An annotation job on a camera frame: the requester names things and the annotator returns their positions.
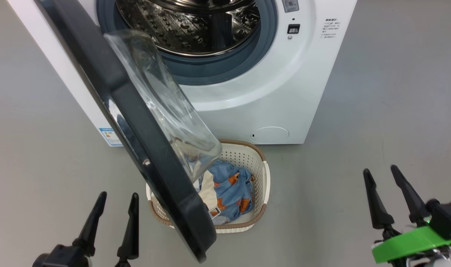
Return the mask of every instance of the floor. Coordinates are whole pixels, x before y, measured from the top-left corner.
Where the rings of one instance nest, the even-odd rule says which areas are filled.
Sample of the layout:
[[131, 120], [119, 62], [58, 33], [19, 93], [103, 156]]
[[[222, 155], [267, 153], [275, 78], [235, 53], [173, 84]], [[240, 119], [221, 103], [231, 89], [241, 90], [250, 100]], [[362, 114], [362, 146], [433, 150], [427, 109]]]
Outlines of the floor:
[[[398, 230], [408, 210], [389, 166], [424, 200], [451, 200], [451, 0], [359, 0], [303, 145], [265, 146], [270, 202], [250, 231], [219, 235], [203, 266], [374, 266], [362, 170]], [[70, 244], [100, 191], [95, 266], [113, 266], [144, 181], [107, 147], [8, 4], [0, 0], [0, 266]], [[141, 194], [132, 266], [196, 266]]]

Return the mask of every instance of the green plastic strip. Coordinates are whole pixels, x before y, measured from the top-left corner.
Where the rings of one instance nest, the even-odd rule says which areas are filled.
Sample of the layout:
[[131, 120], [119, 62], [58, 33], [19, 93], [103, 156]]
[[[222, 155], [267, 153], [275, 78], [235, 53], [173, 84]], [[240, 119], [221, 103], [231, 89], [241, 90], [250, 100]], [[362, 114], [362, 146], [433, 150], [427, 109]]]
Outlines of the green plastic strip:
[[382, 263], [432, 250], [443, 245], [451, 245], [451, 240], [444, 240], [429, 226], [422, 226], [386, 240], [374, 247], [372, 254], [376, 263]]

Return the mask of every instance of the gray rubber seal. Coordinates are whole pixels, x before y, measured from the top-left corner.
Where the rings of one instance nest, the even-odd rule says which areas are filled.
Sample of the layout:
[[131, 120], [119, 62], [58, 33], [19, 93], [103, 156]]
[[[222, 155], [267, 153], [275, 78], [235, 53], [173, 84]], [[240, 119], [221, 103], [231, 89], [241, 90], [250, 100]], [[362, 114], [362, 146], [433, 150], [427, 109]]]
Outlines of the gray rubber seal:
[[[270, 49], [278, 24], [275, 0], [258, 0], [256, 4], [261, 18], [258, 29], [233, 51], [198, 59], [160, 52], [176, 81], [193, 86], [221, 83], [255, 66]], [[128, 29], [115, 0], [97, 0], [97, 17], [102, 32]]]

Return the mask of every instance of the sticker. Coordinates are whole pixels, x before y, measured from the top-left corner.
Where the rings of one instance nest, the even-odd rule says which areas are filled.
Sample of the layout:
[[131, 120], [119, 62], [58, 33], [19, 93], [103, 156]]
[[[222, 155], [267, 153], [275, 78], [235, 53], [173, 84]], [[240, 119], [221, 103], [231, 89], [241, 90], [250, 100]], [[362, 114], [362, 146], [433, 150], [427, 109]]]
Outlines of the sticker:
[[294, 12], [300, 10], [298, 6], [298, 0], [282, 0], [285, 13]]
[[99, 128], [99, 130], [110, 146], [123, 146], [122, 142], [120, 142], [120, 139], [112, 128]]
[[321, 38], [336, 38], [340, 26], [338, 19], [326, 19], [321, 29]]

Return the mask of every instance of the stainless steel drum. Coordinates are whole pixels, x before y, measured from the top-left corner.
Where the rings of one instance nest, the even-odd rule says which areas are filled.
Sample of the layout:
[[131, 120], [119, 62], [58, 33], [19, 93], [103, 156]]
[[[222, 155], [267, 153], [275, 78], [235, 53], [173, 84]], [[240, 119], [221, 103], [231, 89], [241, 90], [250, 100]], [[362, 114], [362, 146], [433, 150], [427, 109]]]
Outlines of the stainless steel drum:
[[256, 30], [253, 0], [116, 0], [132, 29], [153, 38], [158, 49], [189, 57], [232, 51]]

